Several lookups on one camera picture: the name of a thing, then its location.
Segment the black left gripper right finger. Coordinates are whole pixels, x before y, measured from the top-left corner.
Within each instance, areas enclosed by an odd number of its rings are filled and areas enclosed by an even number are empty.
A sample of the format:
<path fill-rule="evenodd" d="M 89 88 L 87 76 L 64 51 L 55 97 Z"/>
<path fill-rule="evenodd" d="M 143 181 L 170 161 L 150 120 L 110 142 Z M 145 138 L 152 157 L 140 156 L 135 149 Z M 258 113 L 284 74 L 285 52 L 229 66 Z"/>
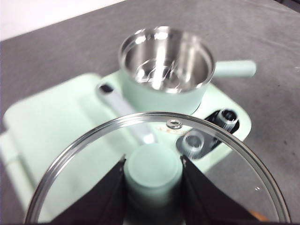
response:
<path fill-rule="evenodd" d="M 256 225 L 258 219 L 182 155 L 181 201 L 187 225 Z"/>

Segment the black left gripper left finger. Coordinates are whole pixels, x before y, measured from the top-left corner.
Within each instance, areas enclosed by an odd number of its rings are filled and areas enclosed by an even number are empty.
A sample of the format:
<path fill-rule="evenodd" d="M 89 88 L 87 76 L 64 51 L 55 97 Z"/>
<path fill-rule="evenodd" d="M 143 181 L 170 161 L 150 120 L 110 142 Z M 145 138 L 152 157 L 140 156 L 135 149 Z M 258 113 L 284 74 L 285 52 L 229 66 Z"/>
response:
<path fill-rule="evenodd" d="M 122 157 L 84 196 L 52 220 L 54 225 L 121 225 L 127 206 Z"/>

